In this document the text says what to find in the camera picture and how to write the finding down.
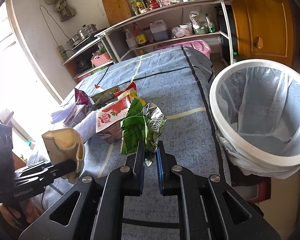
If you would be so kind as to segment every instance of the green curtain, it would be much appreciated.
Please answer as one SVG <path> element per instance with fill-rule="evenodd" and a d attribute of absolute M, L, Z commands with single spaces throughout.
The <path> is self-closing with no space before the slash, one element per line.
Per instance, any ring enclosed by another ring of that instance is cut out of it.
<path fill-rule="evenodd" d="M 66 0 L 45 0 L 47 4 L 54 4 L 62 22 L 75 16 L 75 9 L 67 6 Z"/>

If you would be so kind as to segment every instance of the trash can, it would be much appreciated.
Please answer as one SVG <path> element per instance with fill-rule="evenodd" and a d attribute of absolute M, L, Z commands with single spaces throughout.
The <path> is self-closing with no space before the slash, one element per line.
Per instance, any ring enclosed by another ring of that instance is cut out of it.
<path fill-rule="evenodd" d="M 245 175 L 285 179 L 300 169 L 300 75 L 250 59 L 221 71 L 210 107 L 228 159 Z"/>

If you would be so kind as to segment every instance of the cutting board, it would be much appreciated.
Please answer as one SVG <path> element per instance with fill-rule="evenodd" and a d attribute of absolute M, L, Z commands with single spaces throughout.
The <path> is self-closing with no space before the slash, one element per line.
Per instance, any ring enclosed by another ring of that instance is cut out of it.
<path fill-rule="evenodd" d="M 131 18 L 127 0 L 102 0 L 110 26 Z"/>

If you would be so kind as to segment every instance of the red jar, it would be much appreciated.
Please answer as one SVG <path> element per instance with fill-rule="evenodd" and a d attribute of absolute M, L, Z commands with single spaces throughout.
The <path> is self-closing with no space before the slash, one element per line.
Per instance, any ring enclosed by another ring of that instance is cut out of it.
<path fill-rule="evenodd" d="M 154 10 L 160 8 L 157 0 L 150 0 L 150 4 L 149 4 L 149 10 Z"/>

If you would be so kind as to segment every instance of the white wall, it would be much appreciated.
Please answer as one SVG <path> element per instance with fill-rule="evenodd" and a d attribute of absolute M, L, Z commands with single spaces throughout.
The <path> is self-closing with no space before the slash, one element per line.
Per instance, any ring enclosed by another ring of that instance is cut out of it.
<path fill-rule="evenodd" d="M 76 9 L 77 13 L 76 16 L 70 20 L 62 23 L 59 20 L 59 15 L 54 12 L 53 5 L 45 4 L 44 0 L 40 1 L 69 37 L 74 36 L 84 24 L 95 23 L 98 29 L 109 27 L 102 0 L 66 0 L 69 6 Z M 75 86 L 75 83 L 66 68 L 62 66 L 61 60 L 56 53 L 57 45 L 39 10 L 39 1 L 12 0 L 12 3 L 18 24 L 31 53 L 50 83 L 55 87 L 61 97 L 65 98 Z M 213 13 L 212 11 L 213 6 L 207 8 L 207 12 L 210 14 Z M 44 9 L 43 13 L 57 42 L 63 45 L 65 49 L 70 49 L 70 46 L 66 44 L 68 40 L 66 36 L 64 36 Z M 189 12 L 185 9 L 183 22 L 189 22 L 188 13 Z M 174 23 L 174 26 L 178 26 L 181 23 L 181 10 L 171 11 L 165 15 L 165 18 L 169 27 L 172 27 Z M 209 37 L 206 41 L 211 46 L 215 45 L 217 51 L 212 48 L 212 52 L 219 52 L 220 46 L 218 45 L 217 36 Z"/>

